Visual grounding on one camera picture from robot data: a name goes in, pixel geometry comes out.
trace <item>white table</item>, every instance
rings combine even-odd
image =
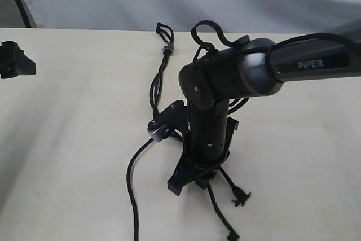
[[[6,40],[37,74],[0,82],[0,240],[132,240],[125,172],[149,138],[164,43],[146,32],[0,29]],[[189,33],[176,33],[175,45],[161,108],[183,98],[177,74],[196,50]],[[242,240],[361,240],[360,83],[289,83],[233,114],[240,126],[224,168],[252,197],[235,208],[226,182],[212,184]],[[167,189],[180,154],[169,139],[135,166],[140,240],[226,240],[206,191]]]

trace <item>black mount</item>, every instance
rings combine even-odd
[[[182,188],[192,181],[195,181],[202,189],[206,189],[209,181],[217,174],[219,167],[229,157],[229,146],[234,131],[237,128],[238,121],[228,117],[226,140],[221,158],[212,163],[204,163],[191,151],[190,131],[187,124],[187,107],[184,105],[184,102],[178,100],[161,112],[148,124],[148,132],[151,137],[156,142],[160,142],[177,130],[182,133],[183,139],[183,153],[173,175],[168,180],[168,189],[179,196]]]

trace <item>table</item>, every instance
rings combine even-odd
[[[218,44],[214,33],[202,37]],[[150,32],[0,29],[6,40],[37,74],[0,82],[0,240],[132,240],[125,173],[149,138],[149,86],[164,43]],[[189,33],[176,33],[175,45],[160,108],[183,99],[177,73],[197,48]],[[361,240],[360,83],[287,83],[232,115],[240,126],[224,168],[252,197],[235,208],[222,177],[212,184],[243,241]],[[140,239],[226,240],[206,191],[167,189],[180,154],[168,139],[135,165]]]

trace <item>robotic arm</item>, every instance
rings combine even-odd
[[[218,51],[203,42],[195,31],[201,24],[213,27],[229,48]],[[228,158],[238,125],[228,116],[230,99],[273,95],[288,81],[361,76],[361,20],[281,43],[248,36],[230,42],[217,24],[198,25],[192,36],[208,53],[179,73],[187,105],[176,101],[148,124],[155,141],[174,130],[182,133],[183,154],[168,180],[176,195],[192,181],[206,188]]]

